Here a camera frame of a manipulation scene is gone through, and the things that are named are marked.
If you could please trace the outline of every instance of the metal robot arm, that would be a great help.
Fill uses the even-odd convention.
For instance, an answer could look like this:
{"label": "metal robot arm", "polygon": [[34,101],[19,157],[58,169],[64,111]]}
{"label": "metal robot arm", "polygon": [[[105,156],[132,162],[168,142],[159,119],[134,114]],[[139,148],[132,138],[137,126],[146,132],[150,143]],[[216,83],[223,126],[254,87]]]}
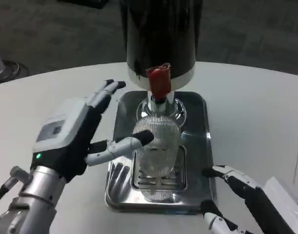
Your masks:
{"label": "metal robot arm", "polygon": [[90,143],[111,95],[125,82],[105,81],[87,99],[66,100],[43,125],[33,148],[30,173],[14,167],[0,188],[0,199],[18,181],[23,187],[0,216],[0,234],[48,234],[56,204],[66,183],[98,165],[143,147],[154,138],[149,131]]}

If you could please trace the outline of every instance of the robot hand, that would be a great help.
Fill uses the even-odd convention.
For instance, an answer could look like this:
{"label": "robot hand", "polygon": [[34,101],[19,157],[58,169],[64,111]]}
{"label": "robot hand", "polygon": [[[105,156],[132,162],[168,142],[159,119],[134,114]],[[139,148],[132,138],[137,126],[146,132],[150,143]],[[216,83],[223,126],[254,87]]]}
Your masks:
{"label": "robot hand", "polygon": [[[229,166],[202,171],[205,177],[222,178],[239,197],[265,234],[298,234],[298,201],[282,182],[271,178],[262,188],[245,173]],[[202,213],[214,234],[250,234],[226,219],[212,200],[201,203]]]}
{"label": "robot hand", "polygon": [[48,234],[66,183],[83,174],[87,165],[129,154],[154,139],[151,132],[143,131],[91,144],[111,95],[125,85],[107,80],[87,99],[66,100],[46,120],[33,147],[31,172],[14,167],[0,188],[1,199],[18,181],[24,184],[0,216],[0,234]]}

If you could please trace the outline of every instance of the drip tray grate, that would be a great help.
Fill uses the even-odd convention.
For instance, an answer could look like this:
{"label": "drip tray grate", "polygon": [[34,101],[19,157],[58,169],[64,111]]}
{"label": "drip tray grate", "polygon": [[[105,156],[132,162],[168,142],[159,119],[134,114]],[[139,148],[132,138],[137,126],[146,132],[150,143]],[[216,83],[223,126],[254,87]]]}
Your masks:
{"label": "drip tray grate", "polygon": [[140,168],[137,155],[134,158],[134,171],[132,175],[133,185],[139,190],[172,190],[179,191],[186,187],[185,173],[186,150],[183,146],[179,147],[177,159],[173,170],[167,176],[155,178],[146,175]]}

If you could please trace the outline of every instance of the black cylindrical machine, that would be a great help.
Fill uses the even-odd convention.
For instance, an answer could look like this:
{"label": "black cylindrical machine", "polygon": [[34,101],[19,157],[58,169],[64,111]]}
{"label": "black cylindrical machine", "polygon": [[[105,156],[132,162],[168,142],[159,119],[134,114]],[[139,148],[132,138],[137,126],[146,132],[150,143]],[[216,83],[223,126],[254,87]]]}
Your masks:
{"label": "black cylindrical machine", "polygon": [[131,80],[150,90],[148,68],[171,65],[176,90],[193,76],[202,0],[120,0]]}

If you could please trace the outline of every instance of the robot finger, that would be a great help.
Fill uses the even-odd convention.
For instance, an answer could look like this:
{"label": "robot finger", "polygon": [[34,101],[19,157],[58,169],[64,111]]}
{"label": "robot finger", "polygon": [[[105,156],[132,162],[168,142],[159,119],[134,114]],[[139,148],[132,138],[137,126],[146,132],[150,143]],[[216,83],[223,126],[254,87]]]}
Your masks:
{"label": "robot finger", "polygon": [[87,101],[87,105],[96,108],[102,102],[102,100],[104,100],[106,97],[110,97],[117,89],[124,88],[125,86],[126,83],[124,81],[111,82],[104,88],[101,88],[98,93],[94,93],[93,97],[90,97]]}
{"label": "robot finger", "polygon": [[240,230],[237,224],[226,219],[213,200],[201,202],[201,211],[213,234],[251,234],[246,230]]}

